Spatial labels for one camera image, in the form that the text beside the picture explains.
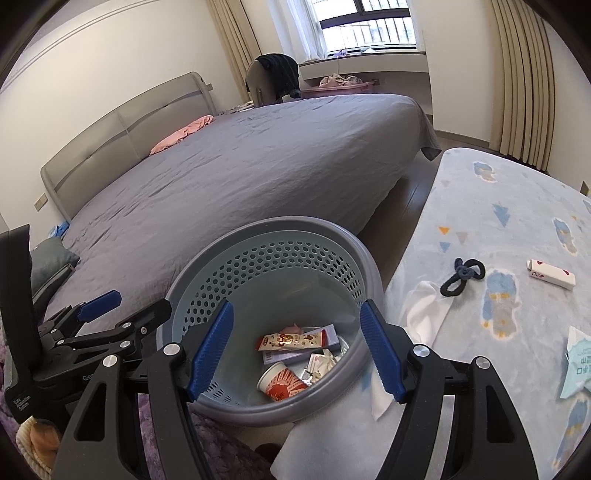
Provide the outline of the left hand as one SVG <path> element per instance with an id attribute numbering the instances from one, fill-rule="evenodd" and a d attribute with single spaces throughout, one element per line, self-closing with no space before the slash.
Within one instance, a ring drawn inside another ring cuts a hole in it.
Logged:
<path id="1" fill-rule="evenodd" d="M 52 469 L 61 444 L 60 432 L 52 424 L 34 421 L 29 438 L 36 458 Z"/>

